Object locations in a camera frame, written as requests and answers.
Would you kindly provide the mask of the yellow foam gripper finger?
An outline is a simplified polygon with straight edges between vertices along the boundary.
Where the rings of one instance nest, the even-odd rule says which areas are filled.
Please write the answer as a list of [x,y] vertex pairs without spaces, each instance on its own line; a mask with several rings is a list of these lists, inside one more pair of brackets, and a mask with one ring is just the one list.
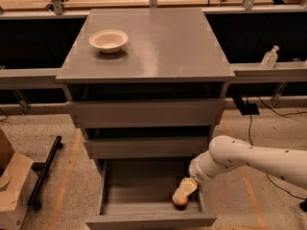
[[175,190],[173,200],[183,200],[198,188],[198,183],[192,177],[184,177]]

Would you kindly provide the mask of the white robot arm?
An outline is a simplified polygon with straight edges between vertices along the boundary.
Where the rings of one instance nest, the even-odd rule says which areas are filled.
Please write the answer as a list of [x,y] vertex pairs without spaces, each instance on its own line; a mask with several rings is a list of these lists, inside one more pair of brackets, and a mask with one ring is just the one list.
[[189,176],[184,177],[172,196],[176,206],[187,204],[188,196],[220,173],[249,166],[300,188],[307,189],[307,151],[255,147],[245,141],[220,135],[211,140],[206,152],[191,160]]

